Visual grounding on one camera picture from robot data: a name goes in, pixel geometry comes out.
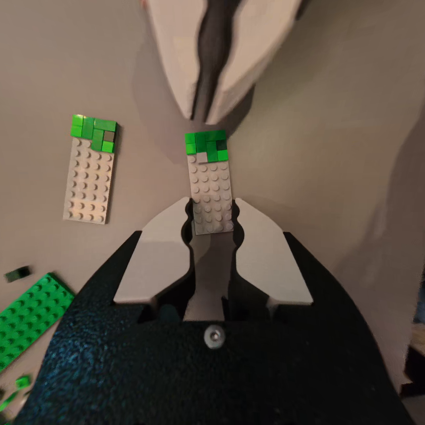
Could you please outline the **grey desk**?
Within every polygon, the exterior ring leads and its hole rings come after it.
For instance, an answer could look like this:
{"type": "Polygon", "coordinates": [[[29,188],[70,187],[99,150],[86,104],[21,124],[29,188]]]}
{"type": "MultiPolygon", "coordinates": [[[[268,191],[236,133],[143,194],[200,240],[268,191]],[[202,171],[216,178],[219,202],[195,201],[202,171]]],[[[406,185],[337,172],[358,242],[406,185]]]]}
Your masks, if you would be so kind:
{"type": "Polygon", "coordinates": [[[1,307],[75,298],[14,424],[414,424],[398,391],[424,265],[424,3],[312,1],[220,124],[184,118],[139,1],[1,1],[1,307]],[[63,220],[72,115],[118,124],[104,225],[63,220]],[[197,236],[184,135],[225,130],[233,202],[283,231],[311,306],[234,306],[233,230],[197,236]],[[114,296],[189,197],[189,271],[114,296]]]}

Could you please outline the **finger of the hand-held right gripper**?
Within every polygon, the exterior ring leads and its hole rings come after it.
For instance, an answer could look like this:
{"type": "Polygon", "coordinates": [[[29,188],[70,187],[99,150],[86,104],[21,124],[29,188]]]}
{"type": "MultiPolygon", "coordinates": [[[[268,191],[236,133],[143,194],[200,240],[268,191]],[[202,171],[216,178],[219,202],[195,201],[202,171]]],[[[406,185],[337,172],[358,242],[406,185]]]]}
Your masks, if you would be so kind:
{"type": "Polygon", "coordinates": [[[220,1],[151,0],[147,15],[168,86],[184,118],[194,111],[202,75],[199,58],[201,24],[220,1]]]}
{"type": "Polygon", "coordinates": [[[220,124],[255,83],[303,10],[300,0],[207,1],[199,28],[199,122],[220,124]]]}

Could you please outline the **green studded baseplate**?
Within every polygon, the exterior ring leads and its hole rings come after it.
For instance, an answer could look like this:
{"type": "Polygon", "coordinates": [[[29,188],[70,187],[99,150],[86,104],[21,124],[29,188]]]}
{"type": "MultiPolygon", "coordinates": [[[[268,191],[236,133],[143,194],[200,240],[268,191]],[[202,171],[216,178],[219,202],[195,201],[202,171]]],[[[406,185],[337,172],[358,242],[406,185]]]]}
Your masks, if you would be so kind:
{"type": "Polygon", "coordinates": [[[74,292],[45,274],[0,314],[0,372],[34,344],[66,312],[74,292]]]}

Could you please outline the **dark green flat tile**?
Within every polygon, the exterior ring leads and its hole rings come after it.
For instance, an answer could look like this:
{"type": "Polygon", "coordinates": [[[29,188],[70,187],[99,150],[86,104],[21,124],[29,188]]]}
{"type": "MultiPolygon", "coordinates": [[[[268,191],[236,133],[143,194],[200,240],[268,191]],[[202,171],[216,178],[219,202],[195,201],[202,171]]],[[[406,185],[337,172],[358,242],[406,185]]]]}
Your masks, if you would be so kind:
{"type": "Polygon", "coordinates": [[[24,279],[30,275],[31,275],[30,266],[23,266],[5,273],[4,278],[8,283],[13,283],[17,280],[24,279]]]}

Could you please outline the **pile of small green tiles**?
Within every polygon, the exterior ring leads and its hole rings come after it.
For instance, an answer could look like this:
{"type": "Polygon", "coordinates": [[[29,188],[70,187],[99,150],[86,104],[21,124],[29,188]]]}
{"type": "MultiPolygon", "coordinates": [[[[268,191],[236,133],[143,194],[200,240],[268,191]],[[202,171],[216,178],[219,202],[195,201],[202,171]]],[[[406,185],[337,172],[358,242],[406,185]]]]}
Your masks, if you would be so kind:
{"type": "Polygon", "coordinates": [[[0,412],[2,414],[17,414],[29,397],[32,381],[31,375],[22,375],[16,379],[11,393],[6,396],[1,395],[0,412]]]}

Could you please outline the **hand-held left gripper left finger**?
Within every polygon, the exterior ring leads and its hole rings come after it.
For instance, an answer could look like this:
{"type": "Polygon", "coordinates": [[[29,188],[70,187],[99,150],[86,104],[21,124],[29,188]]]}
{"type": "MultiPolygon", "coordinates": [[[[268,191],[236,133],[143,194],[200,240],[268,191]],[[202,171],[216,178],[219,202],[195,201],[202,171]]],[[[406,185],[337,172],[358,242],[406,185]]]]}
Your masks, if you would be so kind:
{"type": "Polygon", "coordinates": [[[190,266],[182,230],[189,216],[183,197],[152,218],[142,229],[135,250],[114,296],[117,304],[151,303],[190,266]]]}

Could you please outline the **grey brick plate with green tiles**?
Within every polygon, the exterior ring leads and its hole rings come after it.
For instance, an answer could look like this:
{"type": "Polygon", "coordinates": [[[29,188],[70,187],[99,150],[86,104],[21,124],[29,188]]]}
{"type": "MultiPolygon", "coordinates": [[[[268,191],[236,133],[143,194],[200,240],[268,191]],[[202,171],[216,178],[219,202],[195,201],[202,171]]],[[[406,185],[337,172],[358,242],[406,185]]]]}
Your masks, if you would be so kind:
{"type": "Polygon", "coordinates": [[[72,115],[63,220],[107,223],[117,129],[113,120],[72,115]]]}
{"type": "Polygon", "coordinates": [[[230,232],[232,191],[225,130],[184,135],[197,236],[230,232]]]}

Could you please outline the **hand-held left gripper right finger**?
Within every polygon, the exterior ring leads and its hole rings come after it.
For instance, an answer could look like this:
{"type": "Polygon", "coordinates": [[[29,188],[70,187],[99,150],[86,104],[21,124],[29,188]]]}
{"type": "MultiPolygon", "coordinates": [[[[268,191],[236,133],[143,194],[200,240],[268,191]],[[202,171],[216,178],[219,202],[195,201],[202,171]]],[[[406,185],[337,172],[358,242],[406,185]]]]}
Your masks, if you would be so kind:
{"type": "Polygon", "coordinates": [[[311,306],[313,297],[284,231],[241,198],[233,202],[228,297],[234,306],[311,306]]]}

